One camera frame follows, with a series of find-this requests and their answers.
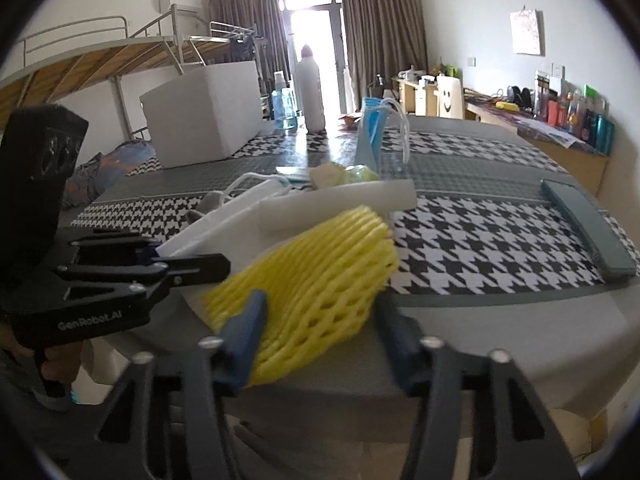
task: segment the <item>curtain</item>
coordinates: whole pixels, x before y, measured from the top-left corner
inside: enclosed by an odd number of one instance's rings
[[[359,108],[376,74],[388,84],[412,64],[427,70],[417,0],[342,0],[353,97]]]
[[[262,81],[266,90],[273,86],[273,73],[283,70],[285,79],[290,79],[287,38],[278,0],[209,0],[209,15],[215,22],[257,27],[257,36],[268,40],[265,50],[256,47],[260,56]]]

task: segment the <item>doorway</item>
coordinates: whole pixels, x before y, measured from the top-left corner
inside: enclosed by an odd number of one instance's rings
[[[320,69],[322,104],[327,119],[347,113],[345,92],[346,50],[342,0],[280,0],[287,37],[289,64],[296,79],[302,47],[311,47]]]

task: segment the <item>white styrofoam box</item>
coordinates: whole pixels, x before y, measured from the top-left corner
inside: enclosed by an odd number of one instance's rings
[[[233,155],[262,127],[253,61],[203,66],[140,96],[163,168]]]

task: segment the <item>wooden bed slats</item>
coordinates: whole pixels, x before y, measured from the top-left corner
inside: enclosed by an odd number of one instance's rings
[[[96,50],[85,49],[75,55],[71,50],[66,59],[52,60],[51,64],[44,66],[42,62],[38,63],[33,72],[0,88],[0,132],[11,112],[21,106],[55,102],[114,76],[172,66],[173,61],[162,46],[163,42],[164,38],[158,37],[157,41],[107,48],[96,44]],[[217,41],[193,40],[193,43],[205,62],[215,58],[228,45]],[[178,57],[176,45],[171,42],[169,48]],[[182,52],[185,63],[200,61],[188,41],[184,42]]]

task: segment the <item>wooden desk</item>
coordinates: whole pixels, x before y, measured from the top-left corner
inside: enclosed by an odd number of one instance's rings
[[[565,168],[593,196],[597,195],[604,170],[609,161],[608,156],[597,152],[591,146],[583,144],[574,144],[568,148],[563,148],[551,140],[545,140],[543,134],[518,124],[515,121],[516,114],[498,110],[490,104],[469,102],[466,104],[466,111],[467,119],[502,126],[526,139]]]
[[[394,78],[394,82],[398,85],[400,105],[405,114],[415,113],[422,117],[438,116],[438,98],[434,94],[438,89],[436,85],[430,84],[420,88],[418,83],[397,77]]]

